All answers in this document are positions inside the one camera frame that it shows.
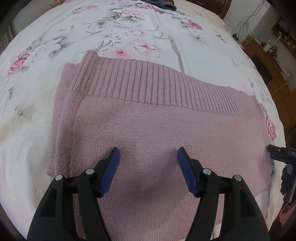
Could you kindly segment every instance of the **bedsheet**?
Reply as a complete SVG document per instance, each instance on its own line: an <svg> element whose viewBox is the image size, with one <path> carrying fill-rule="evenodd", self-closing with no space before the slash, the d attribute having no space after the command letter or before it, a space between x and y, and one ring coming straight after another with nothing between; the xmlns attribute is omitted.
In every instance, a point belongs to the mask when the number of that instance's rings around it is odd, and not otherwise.
<svg viewBox="0 0 296 241"><path fill-rule="evenodd" d="M175 4L176 12L141 1L66 1L20 32L0 55L0 202L24 237L52 180L46 175L47 147L64 64L79 63L88 49L164 64L253 94L265 109L271 143L285 146L270 93L229 28L193 3ZM268 227L282 205L283 167L275 163L271 186L256 196Z"/></svg>

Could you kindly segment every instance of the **ribbed hem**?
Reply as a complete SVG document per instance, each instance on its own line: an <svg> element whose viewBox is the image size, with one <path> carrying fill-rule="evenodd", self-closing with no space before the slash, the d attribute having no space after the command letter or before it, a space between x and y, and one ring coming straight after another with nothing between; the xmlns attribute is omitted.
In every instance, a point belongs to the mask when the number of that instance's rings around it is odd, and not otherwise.
<svg viewBox="0 0 296 241"><path fill-rule="evenodd" d="M264 118L263 108L254 96L199 81L164 65L99 57L93 50L84 56L73 89L86 96Z"/></svg>

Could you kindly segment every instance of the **cable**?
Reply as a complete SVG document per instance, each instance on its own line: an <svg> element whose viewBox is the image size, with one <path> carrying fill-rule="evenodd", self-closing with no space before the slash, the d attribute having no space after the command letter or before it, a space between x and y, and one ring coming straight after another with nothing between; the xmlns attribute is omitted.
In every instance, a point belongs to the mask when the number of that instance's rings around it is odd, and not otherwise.
<svg viewBox="0 0 296 241"><path fill-rule="evenodd" d="M251 17L254 17L255 15L257 15L259 12L260 12L260 10L261 10L261 8L263 7L263 5L264 5L264 2L265 2L265 0L263 0L259 5L258 5L258 7L255 9L255 11L247 18L247 20L243 23L243 25L241 26L241 28L239 29L239 36L240 36L240 38L241 39L244 39L244 37L246 37L246 36L249 36L250 35L250 26L249 26L249 19L251 18Z"/></svg>
<svg viewBox="0 0 296 241"><path fill-rule="evenodd" d="M287 85L288 83L285 83L281 88L283 88L285 85ZM281 88L279 88L278 90L280 90ZM278 90L274 91L271 95L273 95L274 93L276 93Z"/></svg>

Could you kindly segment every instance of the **wooden headboard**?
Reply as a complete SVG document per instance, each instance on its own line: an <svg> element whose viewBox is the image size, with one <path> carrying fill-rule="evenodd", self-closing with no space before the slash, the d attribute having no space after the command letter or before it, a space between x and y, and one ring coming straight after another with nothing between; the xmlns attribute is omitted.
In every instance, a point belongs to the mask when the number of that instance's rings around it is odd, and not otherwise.
<svg viewBox="0 0 296 241"><path fill-rule="evenodd" d="M224 19L231 4L231 0L187 0L202 6Z"/></svg>

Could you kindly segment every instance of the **dark gray folded cloth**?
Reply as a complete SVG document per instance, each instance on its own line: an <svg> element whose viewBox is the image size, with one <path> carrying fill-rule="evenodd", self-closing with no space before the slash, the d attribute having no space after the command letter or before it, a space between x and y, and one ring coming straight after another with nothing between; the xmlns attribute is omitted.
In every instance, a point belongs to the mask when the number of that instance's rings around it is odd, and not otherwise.
<svg viewBox="0 0 296 241"><path fill-rule="evenodd" d="M169 1L165 0L142 0L143 2L150 3L162 9L168 9L172 11L176 11L177 7Z"/></svg>

